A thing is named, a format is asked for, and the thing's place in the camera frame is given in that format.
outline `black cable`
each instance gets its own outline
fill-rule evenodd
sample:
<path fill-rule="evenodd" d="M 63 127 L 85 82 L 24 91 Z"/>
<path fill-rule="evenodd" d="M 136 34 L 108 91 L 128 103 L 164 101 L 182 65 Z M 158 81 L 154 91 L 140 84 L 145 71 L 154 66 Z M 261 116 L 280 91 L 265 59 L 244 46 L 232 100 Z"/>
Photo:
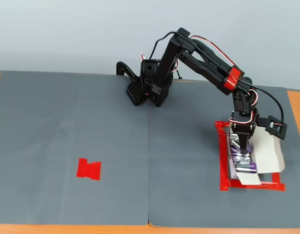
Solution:
<path fill-rule="evenodd" d="M 258 86 L 255 86 L 255 85 L 253 85 L 253 84 L 247 83 L 247 82 L 245 82 L 245 81 L 243 81 L 243 80 L 240 80 L 240 79 L 239 79 L 239 82 L 241 82 L 241 83 L 243 83 L 243 84 L 246 84 L 246 85 L 248 85 L 248 86 L 251 86 L 251 87 L 253 87 L 253 88 L 256 88 L 256 89 L 258 89 L 258 90 L 264 92 L 265 94 L 267 94 L 269 97 L 271 97 L 271 98 L 277 103 L 277 105 L 279 106 L 280 111 L 281 111 L 281 122 L 284 123 L 284 114 L 283 114 L 282 106 L 281 106 L 281 104 L 279 103 L 279 101 L 278 101 L 274 96 L 272 96 L 270 93 L 268 93 L 267 91 L 265 91 L 264 89 L 262 89 L 262 88 L 260 88 L 260 87 L 258 87 Z"/>
<path fill-rule="evenodd" d="M 179 74 L 179 71 L 177 70 L 177 74 L 178 74 L 178 79 L 182 79 L 182 77 Z"/>
<path fill-rule="evenodd" d="M 164 37 L 162 37 L 161 39 L 158 39 L 158 40 L 155 42 L 154 48 L 153 48 L 153 50 L 152 50 L 152 53 L 151 53 L 151 56 L 150 56 L 149 59 L 152 58 L 152 56 L 153 56 L 153 54 L 154 54 L 154 51 L 155 51 L 155 49 L 156 49 L 156 46 L 158 45 L 158 42 L 161 41 L 161 40 L 164 40 L 164 39 L 165 39 L 166 37 L 168 37 L 170 34 L 177 34 L 177 35 L 179 35 L 179 33 L 172 31 L 172 32 L 167 33 L 167 34 L 166 34 Z"/>

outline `white cable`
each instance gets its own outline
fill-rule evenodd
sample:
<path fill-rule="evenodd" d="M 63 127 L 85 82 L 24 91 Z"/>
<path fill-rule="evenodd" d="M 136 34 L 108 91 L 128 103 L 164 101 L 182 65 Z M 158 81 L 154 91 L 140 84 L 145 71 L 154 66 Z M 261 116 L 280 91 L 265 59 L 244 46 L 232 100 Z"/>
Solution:
<path fill-rule="evenodd" d="M 145 55 L 142 53 L 142 54 L 141 54 L 141 62 L 142 62 L 144 59 L 146 59 L 146 58 L 145 58 Z"/>
<path fill-rule="evenodd" d="M 177 71 L 179 68 L 179 60 L 177 60 L 177 67 L 173 70 L 173 72 Z"/>
<path fill-rule="evenodd" d="M 249 89 L 249 91 L 253 91 L 255 93 L 255 100 L 252 103 L 252 106 L 254 106 L 258 101 L 258 93 L 254 89 Z"/>
<path fill-rule="evenodd" d="M 234 121 L 234 120 L 232 120 L 232 117 L 231 117 L 231 118 L 229 118 L 229 121 L 230 121 L 231 123 L 247 124 L 247 123 L 250 123 L 250 122 L 252 122 L 252 121 L 253 121 L 253 117 L 254 117 L 254 113 L 253 113 L 253 111 L 252 111 L 252 114 L 251 114 L 251 119 L 250 119 L 249 121 L 247 121 L 247 122 L 239 122 L 239 121 Z"/>

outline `red tape square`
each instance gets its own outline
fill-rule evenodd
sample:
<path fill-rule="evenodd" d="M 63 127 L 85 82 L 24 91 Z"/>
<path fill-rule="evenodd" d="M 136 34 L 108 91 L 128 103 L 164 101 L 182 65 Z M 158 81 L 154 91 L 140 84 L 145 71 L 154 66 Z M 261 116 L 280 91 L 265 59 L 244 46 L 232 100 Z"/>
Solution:
<path fill-rule="evenodd" d="M 280 173 L 271 173 L 272 182 L 261 181 L 261 185 L 242 185 L 238 179 L 229 179 L 228 174 L 228 154 L 225 127 L 229 127 L 229 122 L 216 121 L 215 126 L 219 135 L 220 147 L 220 190 L 229 191 L 229 188 L 240 189 L 268 189 L 285 192 L 285 184 L 280 181 Z"/>
<path fill-rule="evenodd" d="M 101 162 L 88 163 L 85 158 L 79 158 L 76 177 L 100 180 Z"/>

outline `red wire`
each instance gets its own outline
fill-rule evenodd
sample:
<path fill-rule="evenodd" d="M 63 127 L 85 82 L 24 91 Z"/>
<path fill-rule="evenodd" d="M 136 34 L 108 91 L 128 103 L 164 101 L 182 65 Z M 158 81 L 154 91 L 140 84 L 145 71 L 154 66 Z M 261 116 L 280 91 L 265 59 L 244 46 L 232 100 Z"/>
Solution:
<path fill-rule="evenodd" d="M 200 38 L 202 40 L 205 40 L 209 43 L 211 43 L 223 56 L 225 56 L 226 59 L 228 59 L 233 65 L 236 65 L 218 46 L 216 46 L 214 43 L 212 43 L 210 40 L 200 37 L 200 36 L 192 36 L 191 38 Z"/>

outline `purple package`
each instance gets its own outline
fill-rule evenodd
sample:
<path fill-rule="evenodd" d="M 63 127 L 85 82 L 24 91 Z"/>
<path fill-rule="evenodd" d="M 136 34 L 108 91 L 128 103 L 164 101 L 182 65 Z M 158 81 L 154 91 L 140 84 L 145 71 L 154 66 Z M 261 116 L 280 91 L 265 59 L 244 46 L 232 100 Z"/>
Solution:
<path fill-rule="evenodd" d="M 244 154 L 244 155 L 241 153 L 241 150 L 237 146 L 231 145 L 230 148 L 231 148 L 231 155 L 232 156 L 246 156 L 246 157 L 249 157 L 250 154 L 251 154 L 251 151 L 252 151 L 252 146 L 250 146 L 250 145 L 247 145 L 246 154 Z"/>
<path fill-rule="evenodd" d="M 232 160 L 234 162 L 250 162 L 251 161 L 251 158 L 250 156 L 235 156 L 235 155 L 232 155 Z"/>
<path fill-rule="evenodd" d="M 235 162 L 237 172 L 257 173 L 256 163 L 254 162 Z"/>

